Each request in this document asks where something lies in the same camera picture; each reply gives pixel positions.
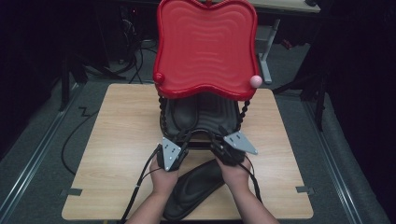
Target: desk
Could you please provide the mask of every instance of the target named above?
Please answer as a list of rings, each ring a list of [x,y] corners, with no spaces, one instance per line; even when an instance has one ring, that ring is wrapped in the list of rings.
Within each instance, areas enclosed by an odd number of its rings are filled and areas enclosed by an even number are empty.
[[[67,197],[63,218],[122,217],[144,164],[161,142],[159,120],[158,94],[153,85],[109,86],[72,185],[72,189],[82,189],[82,193]],[[259,151],[258,156],[249,157],[267,208],[276,218],[311,218],[313,210],[307,194],[296,190],[304,182],[270,90],[257,90],[241,130]],[[213,158],[210,151],[190,150],[180,174]],[[132,212],[151,188],[148,177],[137,194]],[[223,186],[185,220],[239,218],[233,197]]]

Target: gray carpet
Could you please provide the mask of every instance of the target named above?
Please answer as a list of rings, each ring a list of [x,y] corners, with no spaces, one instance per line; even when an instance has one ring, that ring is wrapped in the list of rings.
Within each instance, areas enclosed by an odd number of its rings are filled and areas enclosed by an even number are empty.
[[[274,89],[293,79],[301,59],[309,46],[286,50],[274,45],[268,57],[269,68],[273,76],[271,86]],[[144,60],[139,76],[150,81],[152,63],[155,54],[144,50]],[[117,70],[122,65],[112,64]],[[132,69],[124,74],[128,82],[134,74]],[[67,137],[87,117],[83,117],[80,107],[87,107],[85,114],[92,114],[100,108],[107,86],[115,82],[103,77],[90,76],[90,81],[71,104],[59,130],[49,142],[48,151],[21,195],[15,209],[7,218],[7,223],[103,223],[103,221],[74,221],[62,219],[61,213],[65,197],[60,195],[62,189],[70,188],[73,176],[62,164],[61,154]],[[32,117],[29,126],[7,156],[0,163],[0,201],[6,201],[12,187],[22,174],[40,140],[45,135],[51,122],[58,115],[60,107],[60,85],[53,90],[53,95]],[[282,119],[284,121],[293,152],[298,162],[305,185],[315,190],[310,195],[314,216],[308,220],[280,220],[281,223],[351,223],[334,185],[331,171],[322,151],[322,142],[318,138],[316,127],[307,112],[309,103],[302,103],[296,91],[287,91],[276,96]],[[69,167],[76,171],[84,148],[90,136],[95,116],[88,119],[71,136],[65,148],[64,158]],[[347,142],[332,111],[331,102],[326,101],[323,117],[324,136],[332,151],[338,168],[350,190],[358,208],[361,223],[389,223],[385,213],[375,199],[370,187],[354,160]]]

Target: hand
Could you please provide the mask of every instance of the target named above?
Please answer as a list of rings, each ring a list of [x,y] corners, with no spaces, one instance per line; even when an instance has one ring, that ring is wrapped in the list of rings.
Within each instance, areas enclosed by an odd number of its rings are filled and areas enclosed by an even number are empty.
[[[217,157],[216,160],[218,161],[218,164],[221,168],[224,182],[227,184],[228,188],[231,191],[242,190],[242,189],[248,190],[249,173],[246,170],[244,170],[239,165],[236,166],[224,165],[222,161],[219,160],[219,158]],[[245,166],[248,170],[250,170],[251,164],[247,158],[245,158],[241,164]]]
[[[157,162],[157,155],[153,157],[149,170],[152,172],[150,174],[152,193],[169,196],[177,182],[178,170],[166,172],[164,169],[160,168]]]

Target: silver metal plate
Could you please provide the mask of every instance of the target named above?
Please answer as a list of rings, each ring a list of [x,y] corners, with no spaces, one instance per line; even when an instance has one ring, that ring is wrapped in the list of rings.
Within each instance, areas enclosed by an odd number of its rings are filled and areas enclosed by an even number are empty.
[[[231,147],[235,149],[245,151],[254,155],[257,155],[259,153],[256,148],[251,145],[251,143],[241,131],[224,136],[223,139],[226,143],[228,143]]]
[[[168,171],[180,154],[181,148],[171,140],[163,137],[163,164]]]

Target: dark background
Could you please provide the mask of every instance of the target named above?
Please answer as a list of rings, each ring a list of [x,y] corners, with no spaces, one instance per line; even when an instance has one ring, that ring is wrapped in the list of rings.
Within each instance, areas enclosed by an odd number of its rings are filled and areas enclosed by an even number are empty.
[[[139,13],[134,20],[144,35],[156,37],[156,4],[148,2],[149,7],[136,5]],[[395,2],[318,3],[321,16],[343,21],[328,19],[320,25],[315,19],[286,16],[276,43],[284,39],[294,46],[315,43],[296,78],[329,70],[326,90],[346,140],[377,199],[395,222],[391,211],[396,207]],[[62,73],[64,55],[70,50],[101,66],[128,58],[122,27],[112,25],[118,23],[119,15],[114,2],[0,1],[1,158],[29,118],[50,98]],[[259,20],[273,17],[269,12]]]

